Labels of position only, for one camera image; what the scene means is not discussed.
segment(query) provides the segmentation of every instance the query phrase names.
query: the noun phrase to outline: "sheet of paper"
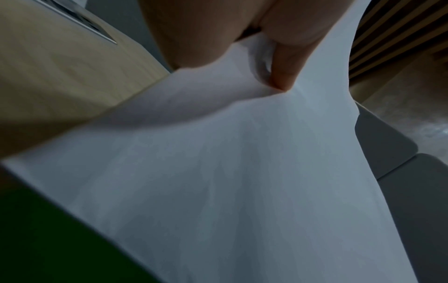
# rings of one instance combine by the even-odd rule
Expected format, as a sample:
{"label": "sheet of paper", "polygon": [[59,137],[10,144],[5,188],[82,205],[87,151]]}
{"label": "sheet of paper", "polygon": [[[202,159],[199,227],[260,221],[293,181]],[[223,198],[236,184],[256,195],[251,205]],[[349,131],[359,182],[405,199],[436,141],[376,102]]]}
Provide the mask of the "sheet of paper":
{"label": "sheet of paper", "polygon": [[286,94],[259,35],[3,164],[167,283],[416,283],[354,131],[367,4]]}

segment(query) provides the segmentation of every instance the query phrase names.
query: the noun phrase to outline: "gray wall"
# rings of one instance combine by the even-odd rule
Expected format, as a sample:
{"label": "gray wall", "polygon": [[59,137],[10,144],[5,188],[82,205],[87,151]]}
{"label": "gray wall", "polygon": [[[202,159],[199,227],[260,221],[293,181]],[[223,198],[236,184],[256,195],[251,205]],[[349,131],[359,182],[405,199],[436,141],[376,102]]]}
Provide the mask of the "gray wall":
{"label": "gray wall", "polygon": [[89,0],[86,8],[140,43],[165,68],[170,70],[146,27],[137,0]]}

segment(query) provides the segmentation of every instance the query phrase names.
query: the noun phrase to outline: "wooden slat wall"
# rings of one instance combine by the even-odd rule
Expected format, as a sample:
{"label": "wooden slat wall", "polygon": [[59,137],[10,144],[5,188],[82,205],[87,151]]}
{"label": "wooden slat wall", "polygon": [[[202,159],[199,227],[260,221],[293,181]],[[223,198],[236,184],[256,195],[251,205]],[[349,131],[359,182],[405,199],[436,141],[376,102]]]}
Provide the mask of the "wooden slat wall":
{"label": "wooden slat wall", "polygon": [[448,0],[372,0],[353,42],[349,77],[424,50],[448,63]]}

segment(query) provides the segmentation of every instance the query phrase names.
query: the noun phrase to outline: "green mat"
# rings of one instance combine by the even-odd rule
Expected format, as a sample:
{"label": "green mat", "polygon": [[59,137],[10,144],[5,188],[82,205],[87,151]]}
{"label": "green mat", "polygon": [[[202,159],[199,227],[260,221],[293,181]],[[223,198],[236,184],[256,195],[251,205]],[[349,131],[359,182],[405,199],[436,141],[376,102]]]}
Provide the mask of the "green mat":
{"label": "green mat", "polygon": [[0,198],[0,282],[157,280],[101,236],[22,187]]}

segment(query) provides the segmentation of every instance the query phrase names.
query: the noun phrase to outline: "hand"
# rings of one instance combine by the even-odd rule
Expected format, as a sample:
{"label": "hand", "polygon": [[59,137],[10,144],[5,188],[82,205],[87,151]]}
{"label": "hand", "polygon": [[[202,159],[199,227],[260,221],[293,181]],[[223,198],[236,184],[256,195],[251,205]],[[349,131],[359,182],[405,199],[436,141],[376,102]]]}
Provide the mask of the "hand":
{"label": "hand", "polygon": [[277,42],[271,82],[290,89],[313,50],[353,0],[139,0],[173,68],[218,59],[248,28]]}

